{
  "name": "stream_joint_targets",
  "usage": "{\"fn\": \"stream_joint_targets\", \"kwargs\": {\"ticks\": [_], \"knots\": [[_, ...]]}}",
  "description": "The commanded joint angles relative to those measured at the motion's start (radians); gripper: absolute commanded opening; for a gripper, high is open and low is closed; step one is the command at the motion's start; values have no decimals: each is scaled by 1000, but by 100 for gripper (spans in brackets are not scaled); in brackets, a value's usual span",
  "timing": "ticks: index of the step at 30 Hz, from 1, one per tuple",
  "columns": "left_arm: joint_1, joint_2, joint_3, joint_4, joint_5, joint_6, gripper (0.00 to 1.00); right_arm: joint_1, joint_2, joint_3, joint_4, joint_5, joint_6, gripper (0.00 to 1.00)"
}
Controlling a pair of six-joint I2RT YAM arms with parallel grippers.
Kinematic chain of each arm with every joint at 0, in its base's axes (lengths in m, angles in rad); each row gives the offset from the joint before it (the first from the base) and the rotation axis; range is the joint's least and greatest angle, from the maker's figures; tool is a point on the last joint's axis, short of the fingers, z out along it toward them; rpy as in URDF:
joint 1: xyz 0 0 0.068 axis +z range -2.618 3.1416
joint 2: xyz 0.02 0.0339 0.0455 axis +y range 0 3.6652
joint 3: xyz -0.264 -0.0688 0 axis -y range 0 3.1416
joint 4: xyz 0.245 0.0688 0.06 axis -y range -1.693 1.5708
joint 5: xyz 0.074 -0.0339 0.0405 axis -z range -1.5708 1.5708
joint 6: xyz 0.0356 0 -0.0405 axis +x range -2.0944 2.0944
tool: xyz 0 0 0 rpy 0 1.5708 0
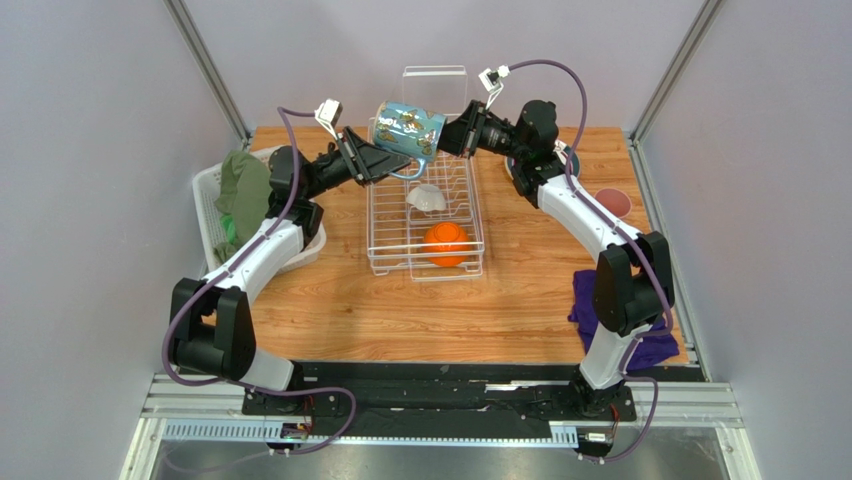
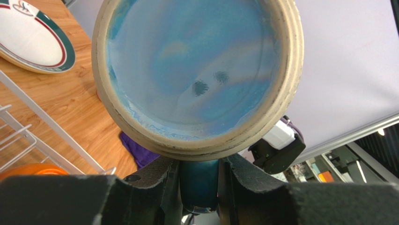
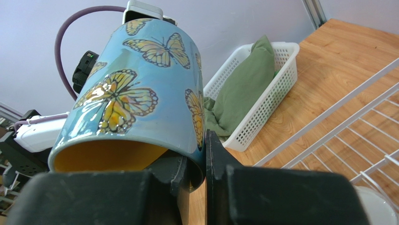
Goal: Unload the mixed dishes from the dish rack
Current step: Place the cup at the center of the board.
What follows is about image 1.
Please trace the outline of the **blue butterfly mug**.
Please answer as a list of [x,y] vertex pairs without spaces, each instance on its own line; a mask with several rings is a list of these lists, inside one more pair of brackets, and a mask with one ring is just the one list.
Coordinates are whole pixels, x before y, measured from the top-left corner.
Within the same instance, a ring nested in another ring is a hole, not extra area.
[[370,138],[386,151],[417,162],[415,173],[391,173],[404,181],[418,180],[438,153],[438,142],[447,124],[447,116],[432,110],[400,102],[385,101],[372,123]]

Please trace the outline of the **beige plate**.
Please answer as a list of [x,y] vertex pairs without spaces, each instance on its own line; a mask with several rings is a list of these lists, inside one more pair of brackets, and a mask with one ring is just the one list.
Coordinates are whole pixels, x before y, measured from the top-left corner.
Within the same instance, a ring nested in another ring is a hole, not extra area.
[[566,160],[571,160],[571,173],[579,178],[581,172],[581,164],[579,157],[570,149],[570,146],[562,141],[557,139],[555,141],[555,149],[562,151],[562,154],[558,154],[557,158],[560,161],[559,166],[555,166],[552,162],[546,162],[542,165],[538,165],[537,169],[534,169],[530,172],[531,175],[535,175],[537,178],[541,179],[549,179],[554,176],[564,176],[565,175],[565,165]]

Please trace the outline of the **pink cup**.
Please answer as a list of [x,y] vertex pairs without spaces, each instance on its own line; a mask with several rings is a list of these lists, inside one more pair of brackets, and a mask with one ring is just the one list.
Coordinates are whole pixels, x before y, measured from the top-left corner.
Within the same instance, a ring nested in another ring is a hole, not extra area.
[[594,198],[617,218],[624,219],[632,211],[632,201],[622,190],[603,188],[595,193]]

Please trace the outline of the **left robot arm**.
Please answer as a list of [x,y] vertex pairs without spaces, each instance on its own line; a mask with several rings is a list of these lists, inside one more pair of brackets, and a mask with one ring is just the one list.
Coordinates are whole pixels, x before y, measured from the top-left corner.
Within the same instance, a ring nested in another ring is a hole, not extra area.
[[172,319],[161,347],[167,374],[176,367],[204,374],[202,384],[230,381],[264,393],[290,388],[295,364],[256,342],[251,307],[259,293],[320,230],[323,208],[314,197],[353,180],[377,183],[406,168],[406,154],[381,148],[346,127],[326,153],[309,161],[290,143],[270,156],[269,209],[258,231],[204,278],[174,287]]

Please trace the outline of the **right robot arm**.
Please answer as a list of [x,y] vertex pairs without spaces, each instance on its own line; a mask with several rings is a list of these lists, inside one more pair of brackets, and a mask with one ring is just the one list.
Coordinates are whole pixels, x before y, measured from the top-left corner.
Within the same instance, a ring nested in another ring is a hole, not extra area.
[[515,123],[473,101],[439,136],[441,151],[470,157],[478,150],[511,160],[517,193],[557,220],[596,262],[592,305],[598,324],[564,397],[577,415],[609,410],[627,380],[640,342],[668,324],[674,305],[667,239],[644,234],[607,210],[572,171],[572,148],[559,141],[553,103],[528,102]]

